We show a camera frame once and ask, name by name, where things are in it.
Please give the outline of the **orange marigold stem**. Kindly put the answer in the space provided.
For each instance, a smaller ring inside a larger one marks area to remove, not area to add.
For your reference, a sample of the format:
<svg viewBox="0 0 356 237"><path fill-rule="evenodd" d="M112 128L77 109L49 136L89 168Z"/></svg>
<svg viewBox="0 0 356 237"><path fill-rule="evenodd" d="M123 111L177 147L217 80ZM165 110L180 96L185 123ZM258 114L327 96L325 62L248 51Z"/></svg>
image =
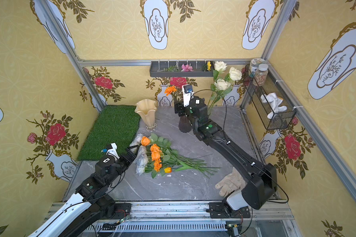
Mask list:
<svg viewBox="0 0 356 237"><path fill-rule="evenodd" d="M179 90L176 86L167 87L164 93L166 96L171 96L174 103L181 101L179 97Z"/></svg>

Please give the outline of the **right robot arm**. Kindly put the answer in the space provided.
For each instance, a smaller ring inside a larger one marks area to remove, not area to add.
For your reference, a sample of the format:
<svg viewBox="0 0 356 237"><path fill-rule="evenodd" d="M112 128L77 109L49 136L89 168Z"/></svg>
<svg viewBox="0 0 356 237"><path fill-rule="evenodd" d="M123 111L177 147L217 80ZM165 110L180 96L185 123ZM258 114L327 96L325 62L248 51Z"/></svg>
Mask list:
<svg viewBox="0 0 356 237"><path fill-rule="evenodd" d="M214 121L209 119L204 99L194 96L187 106L174 103L175 113L187 117L198 140L215 149L229 161L246 181L246 186L225 197L233 210L250 206L259 210L277 191L277 173L272 164L263 164L235 144Z"/></svg>

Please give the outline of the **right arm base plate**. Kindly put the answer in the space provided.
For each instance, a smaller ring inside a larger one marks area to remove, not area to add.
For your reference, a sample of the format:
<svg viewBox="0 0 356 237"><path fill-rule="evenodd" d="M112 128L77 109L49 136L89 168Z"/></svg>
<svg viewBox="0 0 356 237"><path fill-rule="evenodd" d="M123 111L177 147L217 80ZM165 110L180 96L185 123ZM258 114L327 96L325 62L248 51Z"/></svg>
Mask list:
<svg viewBox="0 0 356 237"><path fill-rule="evenodd" d="M222 218L250 218L251 212L248 206L242 207L238 210L233 210L227 204L222 202L211 202L209 208L206 210L212 219Z"/></svg>

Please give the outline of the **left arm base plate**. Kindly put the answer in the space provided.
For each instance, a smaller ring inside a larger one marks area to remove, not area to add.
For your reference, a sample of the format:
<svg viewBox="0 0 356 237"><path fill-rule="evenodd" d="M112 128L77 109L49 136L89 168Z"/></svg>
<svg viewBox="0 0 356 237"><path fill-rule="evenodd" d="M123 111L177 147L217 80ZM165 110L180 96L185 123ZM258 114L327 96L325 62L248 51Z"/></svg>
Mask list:
<svg viewBox="0 0 356 237"><path fill-rule="evenodd" d="M131 212L132 205L128 202L118 202L110 208L110 212L107 216L108 219L120 220Z"/></svg>

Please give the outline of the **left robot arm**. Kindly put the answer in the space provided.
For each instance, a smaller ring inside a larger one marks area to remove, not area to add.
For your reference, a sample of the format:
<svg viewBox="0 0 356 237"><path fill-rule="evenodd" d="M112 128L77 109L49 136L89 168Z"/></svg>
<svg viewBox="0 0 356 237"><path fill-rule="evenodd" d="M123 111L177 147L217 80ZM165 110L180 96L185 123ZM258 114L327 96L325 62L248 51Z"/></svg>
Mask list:
<svg viewBox="0 0 356 237"><path fill-rule="evenodd" d="M116 204L109 195L111 184L125 177L126 170L136 159L139 146L130 146L126 153L115 157L104 155L96 164L95 171L81 185L68 201L41 227L33 237L77 237L96 221L119 217L121 222L129 218L130 203Z"/></svg>

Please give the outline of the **orange rose stem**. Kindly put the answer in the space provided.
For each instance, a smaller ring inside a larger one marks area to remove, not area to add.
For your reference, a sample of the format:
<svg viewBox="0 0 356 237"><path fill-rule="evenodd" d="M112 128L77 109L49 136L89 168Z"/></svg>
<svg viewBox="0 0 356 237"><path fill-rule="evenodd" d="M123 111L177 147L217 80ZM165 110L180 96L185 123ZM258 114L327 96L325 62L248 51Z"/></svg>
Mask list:
<svg viewBox="0 0 356 237"><path fill-rule="evenodd" d="M189 160L178 153L167 153L164 154L163 152L158 153L158 152L151 152L151 161L154 166L154 161L155 160L161 160L162 162L162 167L161 169L165 169L167 167L173 167L173 168L178 168L178 167L189 167L191 169L194 169L195 166L189 162Z"/></svg>

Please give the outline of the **white rose stem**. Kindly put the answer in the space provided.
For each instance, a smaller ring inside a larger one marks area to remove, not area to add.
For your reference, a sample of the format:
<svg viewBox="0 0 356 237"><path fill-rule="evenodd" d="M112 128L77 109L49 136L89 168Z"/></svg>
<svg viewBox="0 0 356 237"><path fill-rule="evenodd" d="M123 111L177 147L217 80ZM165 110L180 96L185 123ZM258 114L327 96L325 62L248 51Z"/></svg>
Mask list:
<svg viewBox="0 0 356 237"><path fill-rule="evenodd" d="M212 65L214 66L214 82L210 86L212 92L208 102L210 108L213 108L218 101L223 100L232 91L236 82L242 79L242 72L235 67L230 67L228 73L222 78L221 74L227 70L227 64L223 61L215 61Z"/></svg>

